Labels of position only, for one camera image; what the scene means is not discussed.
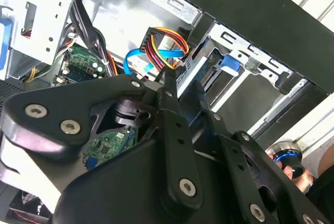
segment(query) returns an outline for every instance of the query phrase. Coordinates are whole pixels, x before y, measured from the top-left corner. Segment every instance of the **screw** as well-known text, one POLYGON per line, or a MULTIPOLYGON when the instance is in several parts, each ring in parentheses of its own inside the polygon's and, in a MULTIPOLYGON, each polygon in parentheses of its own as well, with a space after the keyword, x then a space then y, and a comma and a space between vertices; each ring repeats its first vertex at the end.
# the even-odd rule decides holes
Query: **screw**
POLYGON ((131 84, 134 85, 135 87, 140 87, 140 84, 136 81, 132 81, 131 84))
POLYGON ((193 197, 196 194, 195 185, 188 179, 180 180, 180 189, 185 195, 189 197, 193 197))
POLYGON ((46 107, 38 104, 31 104, 27 106, 25 112, 28 116, 36 119, 43 118, 47 115, 46 107))
POLYGON ((303 214, 303 219, 304 219, 304 222, 306 224, 314 224, 314 222, 311 220, 311 218, 308 215, 306 215, 306 214, 303 214))
POLYGON ((263 213, 262 209, 256 205, 256 204, 251 204, 250 205, 250 211, 252 215, 260 222, 265 222, 266 217, 265 214, 263 213))
POLYGON ((65 120, 61 123, 61 130, 65 134, 75 135, 80 132, 81 127, 80 124, 73 120, 65 120))
POLYGON ((169 97, 173 97, 171 92, 165 91, 165 93, 169 96, 169 97))
POLYGON ((242 133, 241 136, 242 136, 246 141, 249 141, 249 140, 250 140, 249 136, 248 136, 247 134, 245 134, 245 133, 242 133))
POLYGON ((213 115, 213 117, 217 120, 217 121, 220 121, 221 120, 221 117, 219 115, 217 115, 216 113, 213 115))

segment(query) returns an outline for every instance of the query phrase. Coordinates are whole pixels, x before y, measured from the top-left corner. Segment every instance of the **black cable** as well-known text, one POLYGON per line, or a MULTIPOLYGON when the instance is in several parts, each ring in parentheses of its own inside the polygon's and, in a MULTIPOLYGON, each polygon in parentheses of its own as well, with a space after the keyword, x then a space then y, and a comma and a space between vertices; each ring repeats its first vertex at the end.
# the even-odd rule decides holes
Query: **black cable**
POLYGON ((109 61, 105 42, 103 42, 101 36, 93 27, 93 24, 81 0, 73 0, 73 4, 70 10, 70 18, 76 32, 81 37, 88 50, 95 57, 101 59, 105 64, 108 74, 110 76, 114 76, 116 73, 112 67, 112 63, 109 61))

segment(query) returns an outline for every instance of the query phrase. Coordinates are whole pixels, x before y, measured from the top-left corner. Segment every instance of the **metal bracket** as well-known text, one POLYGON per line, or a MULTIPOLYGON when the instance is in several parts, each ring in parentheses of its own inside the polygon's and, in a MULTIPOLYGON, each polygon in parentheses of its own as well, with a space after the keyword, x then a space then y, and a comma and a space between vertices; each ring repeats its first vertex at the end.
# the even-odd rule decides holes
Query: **metal bracket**
POLYGON ((68 18, 71 0, 0 0, 13 9, 6 14, 13 23, 10 46, 23 54, 51 65, 68 18), (29 4, 35 6, 34 16, 28 13, 29 4), (25 28, 26 20, 31 28, 25 28), (30 39, 22 30, 31 31, 30 39))

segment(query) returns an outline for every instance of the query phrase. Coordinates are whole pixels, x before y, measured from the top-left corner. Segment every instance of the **cable bundle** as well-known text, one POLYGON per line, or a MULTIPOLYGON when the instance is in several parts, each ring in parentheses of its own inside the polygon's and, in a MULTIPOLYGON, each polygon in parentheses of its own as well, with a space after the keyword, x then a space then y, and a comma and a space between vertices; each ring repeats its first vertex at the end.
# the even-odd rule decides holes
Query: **cable bundle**
POLYGON ((81 0, 73 0, 70 18, 88 50, 106 66, 109 76, 117 75, 114 59, 106 50, 105 39, 101 32, 93 27, 81 0))
MULTIPOLYGON (((157 30, 158 33, 174 41, 174 43, 180 48, 180 50, 184 53, 184 55, 186 55, 189 52, 189 46, 180 34, 167 28, 157 27, 155 29, 157 30)), ((150 38, 145 44, 144 52, 147 58, 159 72, 163 69, 165 65, 171 69, 175 69, 179 62, 176 61, 173 64, 170 64, 167 60, 165 60, 165 58, 158 51, 154 39, 154 34, 155 34, 154 32, 151 33, 150 38)))

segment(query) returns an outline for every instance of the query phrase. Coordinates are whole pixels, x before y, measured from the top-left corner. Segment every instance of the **red wire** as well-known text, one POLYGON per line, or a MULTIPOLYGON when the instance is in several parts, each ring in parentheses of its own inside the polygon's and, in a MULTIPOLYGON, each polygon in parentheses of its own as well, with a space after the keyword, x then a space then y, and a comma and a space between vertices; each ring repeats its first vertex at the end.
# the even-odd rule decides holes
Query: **red wire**
POLYGON ((160 71, 160 68, 156 66, 156 64, 154 63, 154 61, 151 59, 150 55, 148 54, 147 50, 144 50, 146 53, 147 58, 149 59, 149 61, 152 63, 152 65, 156 68, 156 70, 158 70, 158 72, 160 71))
POLYGON ((32 220, 32 219, 29 219, 29 218, 27 218, 27 217, 21 215, 21 214, 20 214, 19 212, 17 212, 17 211, 14 211, 14 210, 12 210, 12 211, 13 211, 18 217, 20 217, 20 218, 23 219, 23 220, 29 221, 29 222, 34 223, 34 224, 43 224, 43 223, 34 221, 34 220, 32 220))
POLYGON ((148 51, 150 52, 150 54, 152 55, 152 58, 154 58, 154 60, 156 61, 156 63, 159 65, 159 67, 162 69, 163 65, 161 64, 160 60, 158 59, 158 57, 156 56, 156 54, 153 51, 153 48, 151 46, 151 44, 148 44, 148 51))
MULTIPOLYGON (((181 42, 184 44, 184 47, 186 48, 186 46, 187 46, 187 42, 182 38, 182 37, 180 37, 180 36, 178 36, 177 34, 174 34, 174 33, 172 33, 172 32, 169 32, 169 31, 166 31, 166 30, 163 30, 163 29, 159 29, 160 31, 163 31, 163 32, 166 32, 166 33, 169 33, 169 34, 171 34, 171 35, 173 35, 173 36, 175 36, 176 38, 178 38, 179 40, 181 40, 181 42)), ((177 45, 178 45, 178 47, 182 50, 182 51, 184 51, 184 49, 174 40, 174 39, 172 39, 177 45)))

